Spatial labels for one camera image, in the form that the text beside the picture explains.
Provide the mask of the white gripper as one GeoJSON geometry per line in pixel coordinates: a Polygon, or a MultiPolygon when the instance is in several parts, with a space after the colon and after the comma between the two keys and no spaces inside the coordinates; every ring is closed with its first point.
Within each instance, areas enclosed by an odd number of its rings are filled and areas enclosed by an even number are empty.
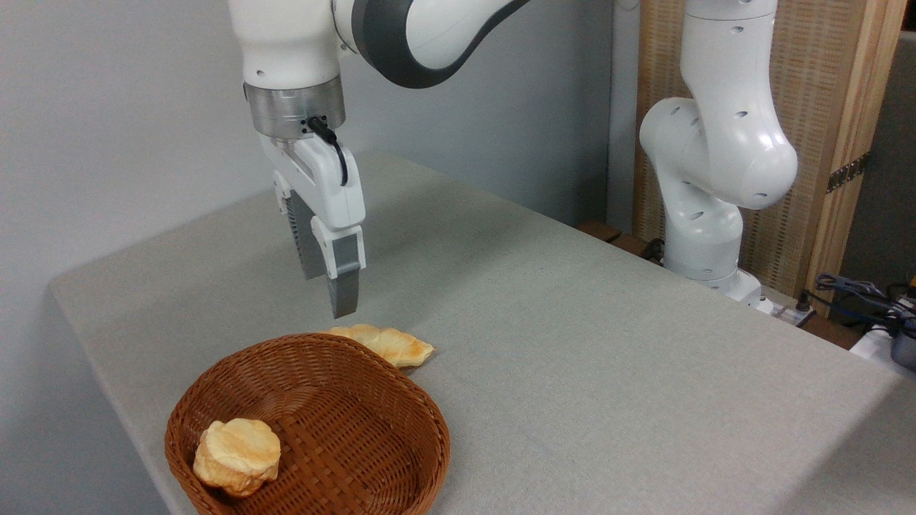
{"type": "Polygon", "coordinates": [[[356,159],[341,147],[344,185],[336,147],[321,138],[259,138],[273,163],[279,208],[288,219],[304,276],[311,280],[326,274],[333,318],[355,313],[359,273],[366,267],[360,226],[366,210],[356,159]]]}

